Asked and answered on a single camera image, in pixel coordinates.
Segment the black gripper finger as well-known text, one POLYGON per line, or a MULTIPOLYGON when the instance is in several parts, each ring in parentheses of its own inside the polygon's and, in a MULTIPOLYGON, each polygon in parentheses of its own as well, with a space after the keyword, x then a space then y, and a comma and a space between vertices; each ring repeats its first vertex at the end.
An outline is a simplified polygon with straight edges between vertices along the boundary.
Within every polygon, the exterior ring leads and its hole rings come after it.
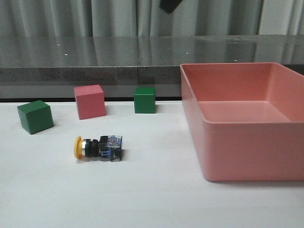
POLYGON ((160 9, 168 14, 171 14, 181 2, 182 0, 160 0, 160 9))

